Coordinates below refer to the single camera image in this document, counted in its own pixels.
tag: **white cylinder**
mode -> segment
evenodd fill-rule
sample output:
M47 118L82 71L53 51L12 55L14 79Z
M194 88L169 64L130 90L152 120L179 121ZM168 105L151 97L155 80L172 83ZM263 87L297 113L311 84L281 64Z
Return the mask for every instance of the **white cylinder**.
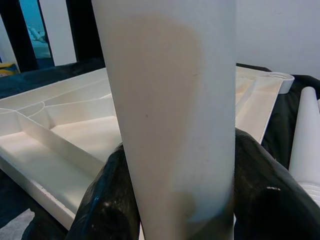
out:
M281 87L279 89L278 94L287 94L290 91L290 88L295 81L294 76L287 74L287 73L275 72L275 71L267 72L267 73L263 74L261 77L282 80L282 84L281 84Z
M301 92L289 172L319 205L320 203L320 113L316 92Z
M144 236L186 239L233 191L235 1L92 5Z

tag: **white panel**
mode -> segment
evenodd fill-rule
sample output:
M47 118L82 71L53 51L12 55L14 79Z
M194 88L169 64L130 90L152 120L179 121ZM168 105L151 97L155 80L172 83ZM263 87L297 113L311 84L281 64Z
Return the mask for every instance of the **white panel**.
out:
M51 130L103 163L122 142L115 116L58 125Z
M109 81L107 79L87 85L85 87L67 92L57 97L45 101L46 106L59 105L65 103L82 102L103 98L111 94Z
M0 108L18 110L42 102L58 95L72 92L84 86L99 82L108 77L105 68L88 72L68 80L55 82L30 91L0 100Z
M0 136L22 131L15 111L0 113Z
M74 214L92 177L25 132L0 137L0 155L40 183Z
M54 65L75 63L77 59L66 0L39 0L39 2Z
M54 124L50 119L49 113L46 108L43 108L41 111L29 116L29 118L40 124L45 129L51 129L54 127Z
M112 98L53 105L45 110L55 126L115 115Z
M36 104L21 108L18 110L19 113L25 115L26 117L30 117L38 112L40 112L45 107L43 102L38 102Z
M0 152L0 155L0 168L42 207L44 207L44 209L46 209L55 219L57 219L66 229L69 230L75 219L76 213L70 211L50 192L44 189L43 186L35 182L33 176L23 170L23 167L28 166L21 164L20 166L22 168L17 167L9 155L4 154L3 152Z
M52 152L62 156L88 176L96 177L102 168L103 163L101 161L20 113L18 113L18 120L24 134L50 148Z
M14 63L18 66L16 55L10 43L4 22L0 16L0 57L3 63Z

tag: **white tube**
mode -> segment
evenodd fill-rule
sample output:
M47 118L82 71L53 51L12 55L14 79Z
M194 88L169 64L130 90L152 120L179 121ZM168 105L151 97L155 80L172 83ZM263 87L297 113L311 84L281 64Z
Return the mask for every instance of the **white tube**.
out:
M279 89L278 94L287 94L290 91L290 88L295 80L295 77L290 74L283 73L283 72L275 72L275 71L265 73L261 77L262 78L281 79L282 85L281 85L281 88Z
M92 5L145 238L186 239L233 191L235 1Z
M301 92L289 172L320 206L320 113L316 92Z

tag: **black cloth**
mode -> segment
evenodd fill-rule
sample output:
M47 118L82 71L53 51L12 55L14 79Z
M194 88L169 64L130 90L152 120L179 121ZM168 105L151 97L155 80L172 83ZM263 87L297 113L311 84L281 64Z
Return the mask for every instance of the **black cloth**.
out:
M124 147L89 186L65 240L137 240L140 216Z
M23 240L63 240L67 230L0 170L0 229L27 209L34 219L25 230Z
M102 48L91 0L66 0L75 55L78 61L102 58Z
M235 240L319 240L320 208L288 170L236 129Z

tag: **white wall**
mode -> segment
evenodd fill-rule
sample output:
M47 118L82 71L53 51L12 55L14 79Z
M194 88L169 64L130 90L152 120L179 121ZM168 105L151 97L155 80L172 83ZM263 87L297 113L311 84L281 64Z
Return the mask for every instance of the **white wall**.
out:
M320 0L237 0L237 62L320 79Z
M0 58L3 63L14 63L19 68L14 50L11 46L6 27L0 16Z

